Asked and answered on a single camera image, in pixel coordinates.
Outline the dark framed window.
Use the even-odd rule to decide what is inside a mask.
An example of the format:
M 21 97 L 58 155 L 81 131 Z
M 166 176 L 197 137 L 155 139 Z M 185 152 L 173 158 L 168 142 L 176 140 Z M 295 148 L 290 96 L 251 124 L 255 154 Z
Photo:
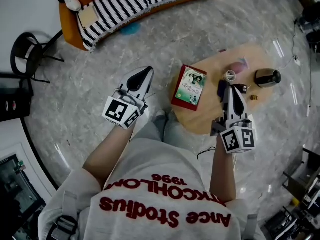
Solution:
M 39 240 L 38 218 L 45 201 L 14 154 L 0 161 L 0 240 Z

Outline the round wooden side table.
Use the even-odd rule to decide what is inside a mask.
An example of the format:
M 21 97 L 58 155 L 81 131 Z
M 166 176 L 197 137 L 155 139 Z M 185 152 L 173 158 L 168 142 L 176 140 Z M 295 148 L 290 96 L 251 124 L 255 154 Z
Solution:
M 244 95 L 248 114 L 252 115 L 258 107 L 267 104 L 273 94 L 273 88 L 260 88 L 254 83 L 254 75 L 260 69 L 272 69 L 272 60 L 259 45 L 254 43 L 242 44 L 225 52 L 217 53 L 191 66 L 207 72 L 207 80 L 202 91 L 196 111 L 172 105 L 172 109 L 182 126 L 190 133 L 208 135 L 211 132 L 212 121 L 223 115 L 222 104 L 218 97 L 219 80 L 229 69 L 229 66 L 239 58 L 245 57 L 249 69 L 237 75 L 235 83 L 249 87 Z M 257 95 L 258 101 L 251 100 L 251 95 Z

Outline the person's jeans legs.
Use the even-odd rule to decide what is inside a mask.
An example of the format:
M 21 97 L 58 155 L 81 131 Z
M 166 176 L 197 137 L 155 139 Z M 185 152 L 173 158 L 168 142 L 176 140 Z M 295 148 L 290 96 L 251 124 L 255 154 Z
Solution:
M 159 141 L 194 153 L 193 141 L 189 139 L 187 131 L 173 111 L 167 114 L 164 110 L 159 110 L 153 120 L 133 137 L 135 139 Z

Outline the person's right forearm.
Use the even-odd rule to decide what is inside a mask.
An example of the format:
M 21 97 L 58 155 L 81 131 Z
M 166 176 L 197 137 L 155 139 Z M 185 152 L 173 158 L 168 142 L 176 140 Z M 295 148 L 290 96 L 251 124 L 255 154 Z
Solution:
M 216 139 L 209 191 L 223 203 L 236 199 L 233 155 L 226 153 L 220 135 Z

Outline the blue fuzzy cloth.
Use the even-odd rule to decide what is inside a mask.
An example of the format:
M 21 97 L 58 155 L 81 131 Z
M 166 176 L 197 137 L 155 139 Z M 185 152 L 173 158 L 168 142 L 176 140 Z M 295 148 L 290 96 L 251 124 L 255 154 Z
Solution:
M 141 25 L 138 22 L 133 22 L 120 30 L 120 33 L 124 36 L 131 36 L 139 32 Z

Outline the small black box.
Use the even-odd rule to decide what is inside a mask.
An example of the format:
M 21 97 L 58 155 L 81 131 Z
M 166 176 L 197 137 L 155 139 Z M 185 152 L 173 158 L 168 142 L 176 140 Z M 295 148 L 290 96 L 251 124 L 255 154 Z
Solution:
M 235 87 L 241 94 L 247 94 L 248 86 L 246 84 L 233 84 L 233 87 Z

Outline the black equipment pile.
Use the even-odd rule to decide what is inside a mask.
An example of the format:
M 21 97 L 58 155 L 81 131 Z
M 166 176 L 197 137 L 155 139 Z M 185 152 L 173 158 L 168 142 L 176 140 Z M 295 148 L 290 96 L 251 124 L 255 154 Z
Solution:
M 306 35 L 310 48 L 320 54 L 320 1 L 305 8 L 294 24 Z

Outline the white cup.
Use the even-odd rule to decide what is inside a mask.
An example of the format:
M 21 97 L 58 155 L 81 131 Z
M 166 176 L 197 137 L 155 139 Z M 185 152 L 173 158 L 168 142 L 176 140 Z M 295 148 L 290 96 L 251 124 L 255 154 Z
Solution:
M 236 78 L 237 78 L 237 75 L 233 70 L 228 70 L 223 75 L 223 79 L 228 83 L 234 82 Z

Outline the beige notebook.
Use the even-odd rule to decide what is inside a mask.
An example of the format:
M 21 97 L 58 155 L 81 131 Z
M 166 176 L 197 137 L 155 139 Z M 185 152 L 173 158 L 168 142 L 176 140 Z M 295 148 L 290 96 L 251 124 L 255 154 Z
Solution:
M 84 29 L 89 28 L 99 20 L 95 8 L 92 5 L 80 10 L 78 12 L 78 17 Z

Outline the metal shelf rack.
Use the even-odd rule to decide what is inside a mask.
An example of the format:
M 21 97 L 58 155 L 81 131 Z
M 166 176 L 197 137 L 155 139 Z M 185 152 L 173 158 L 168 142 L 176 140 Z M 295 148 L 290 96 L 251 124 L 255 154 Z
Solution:
M 297 229 L 320 240 L 320 154 L 302 148 L 295 168 L 283 172 L 282 185 L 297 201 Z

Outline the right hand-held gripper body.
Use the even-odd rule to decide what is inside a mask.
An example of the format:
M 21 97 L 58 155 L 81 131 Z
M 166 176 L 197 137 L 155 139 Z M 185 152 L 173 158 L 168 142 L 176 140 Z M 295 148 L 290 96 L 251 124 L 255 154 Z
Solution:
M 216 119 L 211 124 L 211 136 L 216 135 L 220 135 L 227 154 L 245 153 L 255 149 L 255 130 L 249 119 Z

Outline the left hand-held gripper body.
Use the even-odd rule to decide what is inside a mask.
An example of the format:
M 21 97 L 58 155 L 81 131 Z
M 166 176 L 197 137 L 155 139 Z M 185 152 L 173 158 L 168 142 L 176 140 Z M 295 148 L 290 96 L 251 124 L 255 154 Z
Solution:
M 147 87 L 133 91 L 120 85 L 108 97 L 102 117 L 122 129 L 129 129 L 148 107 L 145 101 L 147 93 Z

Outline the orange sofa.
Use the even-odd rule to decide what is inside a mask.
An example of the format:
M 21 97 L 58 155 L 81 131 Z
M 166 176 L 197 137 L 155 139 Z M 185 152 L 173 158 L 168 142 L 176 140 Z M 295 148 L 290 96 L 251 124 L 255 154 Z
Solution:
M 91 0 L 79 0 L 79 1 L 81 3 L 81 7 L 82 7 L 84 2 L 90 2 Z M 156 12 L 159 12 L 159 11 L 162 11 L 162 10 L 166 10 L 166 9 L 168 9 L 170 7 L 175 6 L 175 5 L 179 5 L 179 4 L 190 2 L 190 1 L 194 1 L 194 0 L 180 0 L 180 1 L 173 2 L 173 3 L 162 5 L 160 7 L 152 9 L 147 14 L 142 15 L 142 16 L 138 17 L 137 19 L 125 24 L 121 28 L 123 28 L 123 27 L 125 27 L 125 26 L 127 26 L 127 25 L 129 25 L 129 24 L 131 24 L 133 22 L 136 22 L 136 21 L 138 21 L 138 20 L 140 20 L 140 19 L 142 19 L 142 18 L 144 18 L 146 16 L 154 14 Z M 71 11 L 71 10 L 69 10 L 67 8 L 67 6 L 65 4 L 59 3 L 60 23 L 61 23 L 61 28 L 62 28 L 62 32 L 63 32 L 63 36 L 64 36 L 65 41 L 68 44 L 70 44 L 70 45 L 72 45 L 72 46 L 74 46 L 74 47 L 76 47 L 76 48 L 78 48 L 80 50 L 89 52 L 88 50 L 86 50 L 84 48 L 83 40 L 82 40 L 82 37 L 81 37 L 81 34 L 80 34 L 80 29 L 78 27 L 77 15 L 78 15 L 79 11 Z

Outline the grey printed sweatshirt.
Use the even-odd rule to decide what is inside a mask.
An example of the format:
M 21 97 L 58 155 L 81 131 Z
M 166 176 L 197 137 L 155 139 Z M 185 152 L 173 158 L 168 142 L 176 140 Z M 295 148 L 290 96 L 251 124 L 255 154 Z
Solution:
M 185 149 L 134 139 L 104 188 L 84 169 L 68 176 L 39 216 L 39 238 L 71 212 L 71 240 L 245 240 L 246 203 L 208 192 L 199 170 Z

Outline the pink plush toy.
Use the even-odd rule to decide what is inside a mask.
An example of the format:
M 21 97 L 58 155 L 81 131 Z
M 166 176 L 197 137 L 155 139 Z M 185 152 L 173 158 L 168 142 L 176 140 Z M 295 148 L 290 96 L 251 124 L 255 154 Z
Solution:
M 239 58 L 236 62 L 230 65 L 230 70 L 232 70 L 236 75 L 248 70 L 249 68 L 249 64 L 245 57 Z

